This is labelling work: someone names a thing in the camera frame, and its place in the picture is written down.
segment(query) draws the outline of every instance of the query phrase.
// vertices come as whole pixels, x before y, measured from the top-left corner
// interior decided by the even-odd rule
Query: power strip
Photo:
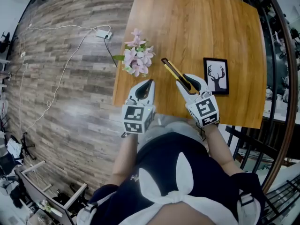
[[[97,30],[96,36],[100,38],[105,38],[108,36],[106,39],[111,39],[112,33],[104,30]]]

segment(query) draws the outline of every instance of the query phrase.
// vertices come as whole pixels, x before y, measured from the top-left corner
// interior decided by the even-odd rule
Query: deer silhouette
[[[211,67],[211,65],[207,68],[207,72],[208,72],[208,76],[212,77],[211,80],[215,83],[215,91],[226,91],[225,88],[220,88],[220,85],[219,85],[220,78],[225,77],[224,68],[222,68],[222,66],[220,66],[221,67],[222,76],[220,77],[219,73],[218,73],[217,74],[217,78],[215,78],[215,76],[211,75],[211,68],[210,67]]]

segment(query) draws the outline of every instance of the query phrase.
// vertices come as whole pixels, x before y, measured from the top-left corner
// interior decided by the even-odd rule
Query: navy blue shirt
[[[252,193],[264,208],[264,195],[255,173],[238,173],[228,176],[222,167],[196,140],[178,133],[168,133],[151,140],[137,154],[132,174],[120,185],[104,185],[95,191],[90,203],[106,197],[110,199],[97,208],[91,225],[117,225],[127,217],[153,204],[140,191],[138,170],[145,169],[158,185],[161,195],[178,190],[176,185],[176,163],[183,152],[189,161],[194,178],[194,188],[189,194],[207,197],[228,208],[238,220],[237,201],[240,189]]]

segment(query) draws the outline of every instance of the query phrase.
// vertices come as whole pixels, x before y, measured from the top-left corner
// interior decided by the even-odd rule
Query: white bow
[[[151,175],[144,169],[139,169],[139,182],[142,195],[154,204],[123,220],[120,225],[146,225],[166,204],[184,202],[208,216],[217,225],[237,225],[231,211],[222,204],[206,197],[188,195],[194,187],[192,168],[181,152],[176,164],[176,184],[178,191],[161,196],[160,190]]]

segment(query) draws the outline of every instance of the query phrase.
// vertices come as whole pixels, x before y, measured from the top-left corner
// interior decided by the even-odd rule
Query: wooden table
[[[164,68],[168,58],[182,73],[204,78],[203,57],[226,59],[229,95],[216,95],[220,122],[259,128],[266,93],[266,53],[257,10],[240,0],[135,0],[124,41],[134,28],[154,45],[156,56],[147,78],[156,83],[157,112],[190,118],[174,77]],[[113,104],[124,104],[142,80],[119,62]]]

